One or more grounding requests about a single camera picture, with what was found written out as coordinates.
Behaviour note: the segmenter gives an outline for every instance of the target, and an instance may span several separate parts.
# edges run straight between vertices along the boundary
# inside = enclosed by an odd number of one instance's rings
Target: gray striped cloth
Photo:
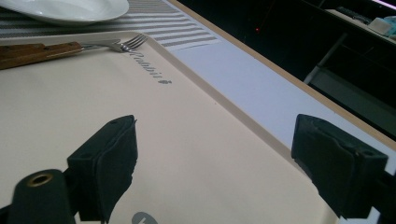
[[[129,0],[129,11],[118,19],[83,27],[59,27],[0,7],[0,38],[137,31],[169,50],[219,43],[177,9],[162,0]]]

